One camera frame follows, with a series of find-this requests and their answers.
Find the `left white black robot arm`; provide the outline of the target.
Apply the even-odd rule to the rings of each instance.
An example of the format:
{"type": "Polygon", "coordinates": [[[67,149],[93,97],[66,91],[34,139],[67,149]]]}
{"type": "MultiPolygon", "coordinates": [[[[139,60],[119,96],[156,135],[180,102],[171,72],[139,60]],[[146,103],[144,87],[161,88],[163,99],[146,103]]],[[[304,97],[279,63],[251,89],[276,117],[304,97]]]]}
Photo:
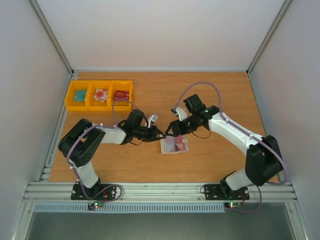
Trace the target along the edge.
{"type": "Polygon", "coordinates": [[[96,199],[101,193],[92,158],[100,144],[125,145],[134,138],[145,142],[155,142],[166,138],[154,122],[158,117],[153,114],[149,118],[138,109],[130,112],[127,119],[114,126],[95,124],[86,118],[78,123],[62,138],[58,150],[66,158],[77,180],[83,185],[83,194],[89,199],[96,199]]]}

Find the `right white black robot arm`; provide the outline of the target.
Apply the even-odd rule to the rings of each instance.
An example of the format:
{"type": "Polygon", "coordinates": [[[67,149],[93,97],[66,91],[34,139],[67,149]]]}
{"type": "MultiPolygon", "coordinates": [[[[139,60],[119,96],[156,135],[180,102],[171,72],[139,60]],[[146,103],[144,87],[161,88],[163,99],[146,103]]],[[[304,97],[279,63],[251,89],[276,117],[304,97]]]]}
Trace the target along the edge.
{"type": "Polygon", "coordinates": [[[178,119],[169,124],[166,135],[178,137],[204,127],[224,137],[245,156],[244,168],[228,174],[220,181],[220,192],[224,198],[232,198],[239,189],[250,185],[260,187],[284,170],[279,145],[273,136],[264,137],[249,131],[217,106],[206,106],[197,94],[186,98],[183,103],[186,109],[178,106],[172,108],[172,113],[178,119]]]}

